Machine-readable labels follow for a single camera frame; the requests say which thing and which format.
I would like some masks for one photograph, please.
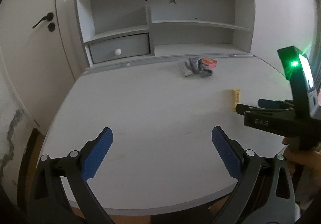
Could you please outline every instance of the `human hand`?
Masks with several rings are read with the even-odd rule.
[[[290,144],[290,138],[286,137],[282,141],[283,144]],[[313,169],[312,181],[321,187],[321,153],[317,151],[295,151],[292,152],[289,147],[284,151],[284,156],[287,159],[291,177],[295,173],[295,166],[301,164]]]

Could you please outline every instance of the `brown floor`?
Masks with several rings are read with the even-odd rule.
[[[28,206],[28,201],[29,201],[29,196],[30,196],[30,191],[31,191],[31,186],[32,186],[32,181],[34,174],[36,172],[36,166],[39,158],[39,154],[41,151],[41,147],[43,145],[45,137],[43,135],[39,135],[36,144],[34,146],[30,163],[28,166],[28,172],[27,172],[27,177],[26,177],[26,184],[25,184],[25,201],[26,205]],[[215,215],[219,209],[222,207],[222,205],[225,203],[227,197],[214,203],[210,208],[209,211]],[[73,212],[76,215],[79,215],[81,217],[84,217],[81,210],[79,208],[72,208]],[[110,215],[112,220],[116,224],[150,224],[151,216],[116,216],[116,215]]]

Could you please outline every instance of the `illuminated screen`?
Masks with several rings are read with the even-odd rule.
[[[313,77],[312,77],[309,61],[306,57],[304,57],[301,54],[299,54],[299,59],[300,59],[304,76],[306,79],[306,85],[307,85],[308,91],[314,90]]]

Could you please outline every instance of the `peeling paint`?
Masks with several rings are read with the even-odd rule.
[[[11,161],[13,159],[14,145],[13,145],[12,139],[14,136],[14,129],[18,125],[18,123],[21,121],[23,114],[24,114],[24,111],[22,109],[17,109],[16,113],[13,116],[12,121],[9,124],[9,129],[7,132],[7,141],[9,144],[9,152],[6,153],[3,156],[3,158],[0,160],[0,185],[2,184],[4,167],[8,164],[9,161]]]

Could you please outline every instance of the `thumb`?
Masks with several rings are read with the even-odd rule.
[[[321,171],[321,154],[316,151],[295,151],[287,148],[284,152],[287,160]]]

